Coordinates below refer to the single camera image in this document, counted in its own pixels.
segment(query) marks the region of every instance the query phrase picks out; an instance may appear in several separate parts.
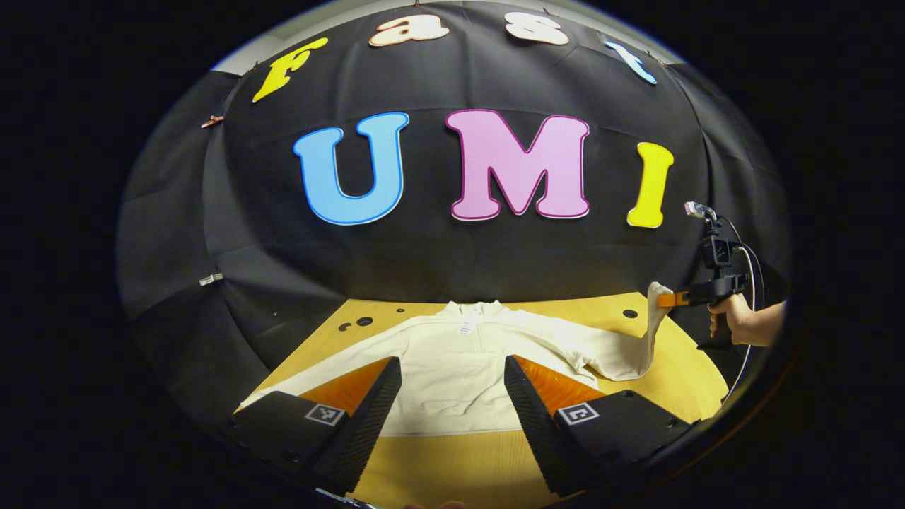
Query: orange gripper pad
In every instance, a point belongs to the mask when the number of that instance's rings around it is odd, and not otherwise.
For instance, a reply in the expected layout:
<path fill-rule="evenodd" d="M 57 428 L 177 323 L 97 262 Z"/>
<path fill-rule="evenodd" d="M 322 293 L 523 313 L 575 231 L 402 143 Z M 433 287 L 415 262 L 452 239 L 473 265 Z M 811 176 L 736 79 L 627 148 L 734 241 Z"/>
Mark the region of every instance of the orange gripper pad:
<path fill-rule="evenodd" d="M 671 308 L 675 306 L 688 305 L 688 292 L 666 293 L 665 295 L 657 295 L 658 308 Z"/>
<path fill-rule="evenodd" d="M 325 384 L 318 385 L 304 394 L 299 394 L 299 398 L 305 398 L 321 405 L 342 408 L 352 416 L 390 359 L 392 357 L 371 362 Z"/>
<path fill-rule="evenodd" d="M 534 386 L 534 390 L 540 396 L 541 401 L 544 402 L 544 406 L 547 407 L 547 412 L 551 417 L 560 408 L 571 407 L 578 403 L 606 396 L 603 392 L 591 389 L 587 385 L 546 366 L 541 366 L 518 355 L 513 355 L 512 357 L 519 363 L 521 370 L 524 371 L 525 376 L 528 377 L 531 385 Z"/>

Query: white sweatshirt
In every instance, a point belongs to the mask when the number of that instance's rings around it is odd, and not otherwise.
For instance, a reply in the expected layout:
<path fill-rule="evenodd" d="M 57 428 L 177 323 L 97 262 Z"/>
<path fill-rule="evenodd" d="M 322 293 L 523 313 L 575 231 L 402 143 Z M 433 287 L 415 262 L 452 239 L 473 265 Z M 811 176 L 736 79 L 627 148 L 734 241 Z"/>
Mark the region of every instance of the white sweatshirt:
<path fill-rule="evenodd" d="M 648 329 L 642 338 L 601 331 L 559 318 L 512 311 L 500 302 L 450 302 L 433 316 L 417 316 L 361 341 L 267 389 L 299 395 L 344 373 L 396 356 L 402 388 L 381 437 L 467 435 L 521 429 L 503 385 L 507 355 L 533 360 L 597 389 L 590 365 L 611 380 L 637 379 L 651 366 L 654 336 L 668 309 L 648 289 Z"/>

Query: human arm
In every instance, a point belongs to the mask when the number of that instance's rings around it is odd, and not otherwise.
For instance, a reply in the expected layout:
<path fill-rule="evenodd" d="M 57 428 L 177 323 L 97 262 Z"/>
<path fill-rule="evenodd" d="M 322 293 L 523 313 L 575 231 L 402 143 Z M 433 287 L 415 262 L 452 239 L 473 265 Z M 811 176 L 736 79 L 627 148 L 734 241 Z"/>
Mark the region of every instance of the human arm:
<path fill-rule="evenodd" d="M 786 301 L 755 312 L 748 307 L 744 295 L 735 293 L 715 306 L 708 305 L 707 309 L 713 313 L 710 317 L 711 332 L 716 331 L 716 315 L 726 313 L 733 344 L 769 346 L 782 327 Z"/>

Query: letter m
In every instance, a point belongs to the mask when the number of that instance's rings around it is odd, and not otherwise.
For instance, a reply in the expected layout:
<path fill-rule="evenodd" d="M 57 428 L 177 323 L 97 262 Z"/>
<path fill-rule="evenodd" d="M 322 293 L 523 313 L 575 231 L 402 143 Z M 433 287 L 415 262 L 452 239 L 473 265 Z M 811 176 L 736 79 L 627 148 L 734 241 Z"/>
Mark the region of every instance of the letter m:
<path fill-rule="evenodd" d="M 459 132 L 462 144 L 462 199 L 452 204 L 455 218 L 481 221 L 500 213 L 500 202 L 491 197 L 491 175 L 517 216 L 528 210 L 545 175 L 539 214 L 558 219 L 587 215 L 582 144 L 590 129 L 583 121 L 547 117 L 528 150 L 496 111 L 455 111 L 446 125 Z"/>

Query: letter u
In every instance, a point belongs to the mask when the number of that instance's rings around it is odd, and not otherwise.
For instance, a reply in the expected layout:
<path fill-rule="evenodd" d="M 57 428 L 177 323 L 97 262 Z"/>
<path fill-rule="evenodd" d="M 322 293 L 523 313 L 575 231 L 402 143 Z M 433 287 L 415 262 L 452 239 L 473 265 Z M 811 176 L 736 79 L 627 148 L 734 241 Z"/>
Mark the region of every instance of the letter u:
<path fill-rule="evenodd" d="M 389 214 L 402 198 L 402 156 L 399 131 L 408 124 L 402 112 L 380 113 L 358 123 L 356 130 L 371 146 L 374 186 L 365 195 L 342 192 L 336 163 L 336 146 L 342 129 L 326 128 L 307 134 L 292 145 L 301 160 L 301 179 L 311 211 L 334 225 L 363 225 Z"/>

